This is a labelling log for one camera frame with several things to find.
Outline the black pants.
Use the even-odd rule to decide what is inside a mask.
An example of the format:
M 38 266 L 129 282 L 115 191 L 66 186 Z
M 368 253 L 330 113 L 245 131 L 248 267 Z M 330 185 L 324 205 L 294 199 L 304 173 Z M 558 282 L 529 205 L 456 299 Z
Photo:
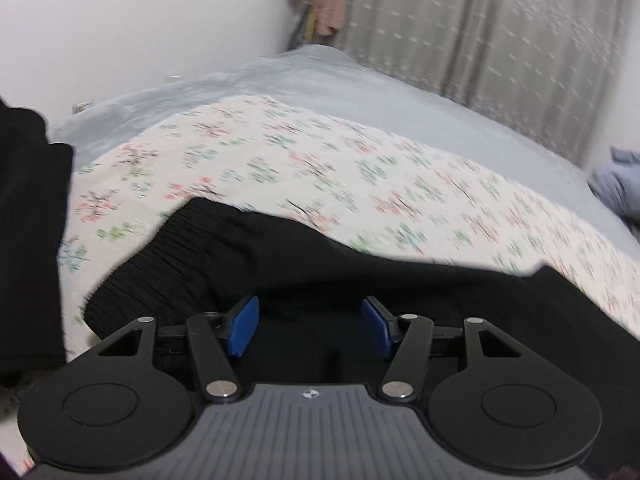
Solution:
M 375 257 L 301 223 L 194 198 L 92 293 L 85 321 L 99 337 L 149 315 L 181 325 L 256 297 L 259 325 L 236 366 L 254 382 L 366 382 L 384 366 L 361 306 L 439 326 L 476 316 L 564 370 L 598 398 L 602 429 L 587 464 L 610 474 L 639 463 L 639 343 L 551 266 L 508 275 Z

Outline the floral white bed cover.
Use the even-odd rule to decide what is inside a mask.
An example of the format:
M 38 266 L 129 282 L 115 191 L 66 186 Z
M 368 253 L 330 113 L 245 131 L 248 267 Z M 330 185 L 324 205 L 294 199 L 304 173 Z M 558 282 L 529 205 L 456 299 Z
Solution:
M 232 96 L 73 170 L 58 248 L 65 363 L 16 413 L 32 478 L 638 477 L 639 463 L 589 469 L 596 395 L 484 318 L 439 326 L 390 312 L 399 341 L 388 358 L 364 330 L 384 366 L 376 385 L 243 384 L 242 356 L 227 352 L 233 307 L 171 326 L 145 315 L 96 336 L 92 293 L 194 198 L 390 260 L 518 276 L 551 266 L 639 342 L 639 258 L 573 211 L 398 134 Z

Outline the light blue bed sheet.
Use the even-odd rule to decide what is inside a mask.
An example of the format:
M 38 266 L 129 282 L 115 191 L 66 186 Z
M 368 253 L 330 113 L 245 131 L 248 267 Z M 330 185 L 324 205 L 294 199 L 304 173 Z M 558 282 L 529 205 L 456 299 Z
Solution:
M 471 159 L 573 211 L 631 257 L 639 255 L 638 240 L 592 195 L 585 174 L 571 162 L 498 122 L 325 46 L 120 96 L 49 127 L 48 137 L 73 145 L 75 164 L 82 166 L 172 115 L 240 94 L 272 96 Z

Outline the black folded clothes pile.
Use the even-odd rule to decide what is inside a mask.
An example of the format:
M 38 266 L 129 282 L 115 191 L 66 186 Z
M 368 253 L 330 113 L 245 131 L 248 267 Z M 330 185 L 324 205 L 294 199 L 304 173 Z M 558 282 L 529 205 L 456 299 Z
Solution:
M 74 150 L 34 110 L 1 105 L 1 385 L 65 363 L 58 248 Z

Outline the blue crumpled blanket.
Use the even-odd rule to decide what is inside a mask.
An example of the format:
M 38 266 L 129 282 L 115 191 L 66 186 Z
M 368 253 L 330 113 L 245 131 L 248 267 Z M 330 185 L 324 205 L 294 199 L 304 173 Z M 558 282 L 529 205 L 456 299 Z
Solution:
M 639 223 L 639 153 L 611 148 L 611 161 L 594 168 L 588 177 L 593 195 L 624 221 Z

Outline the grey patterned curtain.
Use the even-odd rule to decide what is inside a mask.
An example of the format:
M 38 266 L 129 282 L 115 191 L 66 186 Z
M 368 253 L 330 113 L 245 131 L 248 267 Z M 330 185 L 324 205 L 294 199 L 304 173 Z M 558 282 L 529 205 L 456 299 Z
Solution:
M 359 64 L 433 92 L 578 164 L 626 37 L 631 0 L 348 0 Z

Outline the white wall socket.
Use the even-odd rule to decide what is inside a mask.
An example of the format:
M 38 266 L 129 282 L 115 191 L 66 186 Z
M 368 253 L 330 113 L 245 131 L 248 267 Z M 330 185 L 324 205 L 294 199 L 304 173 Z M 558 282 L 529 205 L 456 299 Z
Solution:
M 85 110 L 88 110 L 88 108 L 92 106 L 93 106 L 93 102 L 91 100 L 75 103 L 72 107 L 72 113 L 74 115 L 82 113 Z

